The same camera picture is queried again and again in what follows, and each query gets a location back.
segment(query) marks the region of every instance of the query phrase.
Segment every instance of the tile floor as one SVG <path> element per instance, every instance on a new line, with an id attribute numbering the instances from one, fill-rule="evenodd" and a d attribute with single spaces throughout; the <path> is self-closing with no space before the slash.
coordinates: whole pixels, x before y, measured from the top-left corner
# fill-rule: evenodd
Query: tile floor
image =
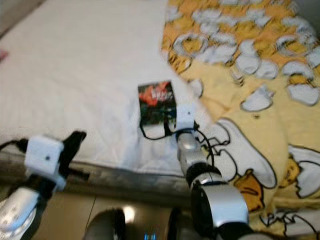
<path id="1" fill-rule="evenodd" d="M 0 187 L 0 197 L 5 196 L 6 190 L 7 188 Z M 157 240 L 165 239 L 171 207 L 62 192 L 56 193 L 48 202 L 33 240 L 81 240 L 86 226 L 98 213 L 106 209 L 128 206 L 135 213 L 133 225 L 128 229 L 134 234 L 128 236 L 128 240 L 143 240 L 145 234 L 155 234 Z"/>

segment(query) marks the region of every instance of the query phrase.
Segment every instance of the white mattress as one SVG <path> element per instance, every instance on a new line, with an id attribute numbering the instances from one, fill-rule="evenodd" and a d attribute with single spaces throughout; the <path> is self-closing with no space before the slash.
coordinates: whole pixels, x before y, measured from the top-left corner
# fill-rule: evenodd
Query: white mattress
<path id="1" fill-rule="evenodd" d="M 137 86 L 171 79 L 178 104 L 194 101 L 160 55 L 167 0 L 47 0 L 0 40 L 0 142 L 82 129 L 77 162 L 180 176 L 173 137 L 141 137 Z"/>

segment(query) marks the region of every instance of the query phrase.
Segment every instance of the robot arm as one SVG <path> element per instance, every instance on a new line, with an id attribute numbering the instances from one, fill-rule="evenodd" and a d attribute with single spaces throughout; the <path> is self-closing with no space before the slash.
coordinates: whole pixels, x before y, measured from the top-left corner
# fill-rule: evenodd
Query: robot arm
<path id="1" fill-rule="evenodd" d="M 191 132 L 176 136 L 178 160 L 191 190 L 191 214 L 195 230 L 221 240 L 270 240 L 249 227 L 246 202 L 238 189 L 223 180 L 217 168 L 207 163 Z"/>
<path id="2" fill-rule="evenodd" d="M 52 194 L 63 190 L 70 173 L 69 164 L 86 133 L 73 132 L 64 141 L 35 136 L 28 141 L 25 166 L 27 181 L 0 203 L 0 239 L 28 240 L 40 225 Z"/>

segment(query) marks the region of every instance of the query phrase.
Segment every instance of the bed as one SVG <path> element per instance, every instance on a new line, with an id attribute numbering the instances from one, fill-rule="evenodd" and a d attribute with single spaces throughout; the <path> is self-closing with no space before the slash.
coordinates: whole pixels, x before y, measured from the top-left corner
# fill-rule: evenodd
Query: bed
<path id="1" fill-rule="evenodd" d="M 171 80 L 251 226 L 316 234 L 319 47 L 295 15 L 287 0 L 47 0 L 0 40 L 0 140 L 84 129 L 83 185 L 186 198 L 175 140 L 138 130 L 137 86 Z M 14 148 L 0 157 L 3 178 L 22 174 Z"/>

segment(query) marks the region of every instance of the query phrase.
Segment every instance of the yellow blanket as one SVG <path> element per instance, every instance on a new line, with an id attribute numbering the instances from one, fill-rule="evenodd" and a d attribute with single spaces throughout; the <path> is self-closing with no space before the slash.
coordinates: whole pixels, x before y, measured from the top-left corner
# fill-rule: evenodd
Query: yellow blanket
<path id="1" fill-rule="evenodd" d="M 307 233 L 290 228 L 304 213 L 281 209 L 320 206 L 318 44 L 290 0 L 168 2 L 162 53 L 216 123 L 214 164 L 257 231 Z"/>

